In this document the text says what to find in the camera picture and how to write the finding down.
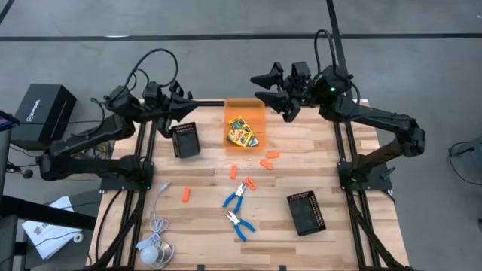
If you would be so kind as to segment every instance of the blue pliers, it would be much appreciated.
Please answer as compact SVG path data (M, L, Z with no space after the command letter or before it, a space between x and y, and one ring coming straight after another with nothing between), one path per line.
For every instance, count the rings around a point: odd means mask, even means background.
M246 242L246 236L244 236L244 234L241 233L241 230L239 229L239 225L238 225L238 224L243 224L243 225L247 226L248 229L250 229L250 230L253 231L253 232L256 231L256 229L255 229L250 223L244 221L243 219L238 219L238 218L236 217L236 215L233 214L232 212L227 211L226 216L227 216L227 218L229 218L229 220L231 220L231 222L233 222L233 224L234 224L234 229L236 230L236 233L238 234L238 236L239 236L244 242Z
M236 204L236 207L234 208L234 213L236 214L239 211L239 208L241 207L241 202L243 202L243 193L244 190L246 189L246 185L248 185L245 181L238 187L238 190L236 193L232 193L226 201L224 201L223 207L226 207L231 200L233 200L236 196L238 196L238 203Z

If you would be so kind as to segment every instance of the gray floor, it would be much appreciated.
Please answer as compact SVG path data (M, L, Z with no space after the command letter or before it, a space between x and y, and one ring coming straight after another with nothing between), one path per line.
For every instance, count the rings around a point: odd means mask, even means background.
M480 0L334 2L342 33L482 32ZM325 1L320 0L16 0L0 25L0 35L314 32L319 28L331 29ZM252 97L258 88L249 77L267 72L274 61L288 68L305 60L314 70L312 46L311 41L2 42L0 106L15 112L30 83L61 83L79 99L72 119L97 119L98 109L89 98L101 98L122 84L135 61L155 47L176 54L178 80L195 97ZM392 182L411 265L425 270L479 270L482 188L455 176L447 148L482 135L482 40L350 40L343 46L362 98L374 107L416 117L426 131L422 156L391 163L397 168ZM328 65L327 44L320 42L319 49ZM166 56L153 57L143 67L158 81L172 75L172 60ZM382 143L392 138L379 135ZM32 159L12 152L11 161L24 164ZM458 166L466 178L482 182L480 174L463 171L464 164ZM98 181L46 182L9 175L5 193L47 202L98 186Z

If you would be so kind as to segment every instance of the orange foam piece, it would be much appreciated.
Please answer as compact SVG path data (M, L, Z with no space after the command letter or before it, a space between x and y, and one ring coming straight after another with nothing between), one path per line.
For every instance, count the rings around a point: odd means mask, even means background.
M277 157L279 157L279 151L268 151L268 153L266 154L266 158L268 159Z
M248 184L249 188L251 188L251 190L254 190L256 189L256 184L253 182L253 179L251 179L251 177L246 177L246 183Z
M264 166L265 168L267 168L269 170L273 169L273 164L268 162L268 160L261 159L261 161L259 163L260 163L260 165Z
M231 166L231 180L236 178L236 174L238 173L238 168L236 165Z
M184 192L182 192L182 202L187 202L189 200L189 194L191 189L189 187L184 187Z

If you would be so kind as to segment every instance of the orange translucent container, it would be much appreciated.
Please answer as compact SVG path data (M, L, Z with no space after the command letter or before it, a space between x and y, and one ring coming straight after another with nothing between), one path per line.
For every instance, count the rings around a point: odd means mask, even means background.
M240 147L229 142L226 137L230 131L228 121L237 116L243 117L255 134L259 144L254 147ZM259 99L226 99L224 101L224 138L223 146L228 152L263 151L266 147L266 110Z

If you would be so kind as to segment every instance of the wooden tabletop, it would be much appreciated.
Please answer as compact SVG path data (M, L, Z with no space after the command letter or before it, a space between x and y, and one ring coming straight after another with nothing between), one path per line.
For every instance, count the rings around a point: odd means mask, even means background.
M280 157L271 160L274 169L269 171L259 165L265 152L226 153L222 142L223 112L222 107L199 107L182 121L196 122L201 146L197 157L175 158L172 140L156 137L153 158L156 174L146 197L141 239L152 234L148 224L157 191L164 183L171 182L157 201L157 216L169 221L169 228L161 239L175 246L175 256L166 269L196 269L198 264L204 264L207 270L278 269L279 265L286 265L288 270L358 270L346 197L337 176L339 157L333 123L319 116L317 108L303 108L293 123L284 123L281 115L267 108L266 151L280 151ZM352 128L360 154L379 147L374 128L357 123L353 123ZM344 129L342 133L346 142ZM117 142L114 158L133 154L135 145L136 135ZM236 180L229 177L233 163L238 167ZM227 209L221 206L246 176L252 177L258 188L247 188L237 216L250 222L257 231L252 233L241 226L248 239L243 242L224 215ZM182 202L184 187L191 188L187 203ZM286 197L308 190L315 192L327 230L299 237ZM114 194L111 191L102 197L90 246L92 258L100 218ZM393 202L381 192L369 191L367 195L376 234L395 259L408 264ZM117 235L125 196L123 192L108 213L99 254ZM365 235L362 238L366 261L370 264L368 241ZM127 263L130 240L129 235L123 264ZM136 269L150 269L140 262L139 253Z

